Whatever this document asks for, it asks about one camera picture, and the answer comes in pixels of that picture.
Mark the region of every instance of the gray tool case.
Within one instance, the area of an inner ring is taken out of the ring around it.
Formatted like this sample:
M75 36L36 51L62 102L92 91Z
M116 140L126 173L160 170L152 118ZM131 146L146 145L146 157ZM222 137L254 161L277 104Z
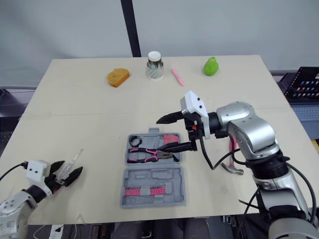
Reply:
M129 150L133 149L129 142L131 136L141 137L142 143L138 148L154 149L164 144L163 138L167 134L176 135L181 142L178 133L159 133L159 128L150 128L147 134L129 135L125 155L125 163L128 167L124 170L121 189L122 208L168 207L186 203L184 171L179 166L182 160L181 153L174 153L178 162L175 162L173 158L146 163L127 162L129 158L144 159L152 156L144 152L129 153Z

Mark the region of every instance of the jar lid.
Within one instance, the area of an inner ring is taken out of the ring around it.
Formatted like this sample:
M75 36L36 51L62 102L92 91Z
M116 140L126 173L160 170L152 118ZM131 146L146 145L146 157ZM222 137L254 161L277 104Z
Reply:
M159 61L160 60L160 53L158 51L149 52L149 60L150 61Z

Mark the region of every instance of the green pear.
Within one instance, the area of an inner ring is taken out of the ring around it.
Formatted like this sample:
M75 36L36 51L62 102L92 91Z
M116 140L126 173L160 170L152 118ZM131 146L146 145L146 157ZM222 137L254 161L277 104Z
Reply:
M218 70L218 63L216 61L216 58L210 57L208 61L205 63L203 70L207 76L214 75Z

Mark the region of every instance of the toast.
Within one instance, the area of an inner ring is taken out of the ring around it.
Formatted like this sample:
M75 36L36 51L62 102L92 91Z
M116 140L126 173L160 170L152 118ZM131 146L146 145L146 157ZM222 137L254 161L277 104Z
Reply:
M127 78L130 77L130 73L125 68L115 68L106 79L108 80L109 84L113 87L120 86Z

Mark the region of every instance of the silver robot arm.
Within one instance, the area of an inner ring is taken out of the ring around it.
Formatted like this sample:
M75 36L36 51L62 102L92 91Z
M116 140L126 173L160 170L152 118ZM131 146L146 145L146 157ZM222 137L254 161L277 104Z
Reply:
M38 160L26 163L30 187L0 204L0 239L26 238L28 218L38 203L46 197L51 197L60 187L68 187L80 176L83 167L73 170L66 179L57 180L54 172L63 162L48 164Z
M207 113L204 102L192 91L181 99L181 112L162 117L157 123L172 123L184 119L190 142L164 145L159 150L177 152L197 150L195 141L209 138L207 132L217 138L233 136L244 155L245 164L253 172L258 187L257 203L261 217L270 222L269 238L312 238L319 233L310 223L310 213L296 179L287 166L289 159L280 151L272 127L259 118L247 103L235 102Z

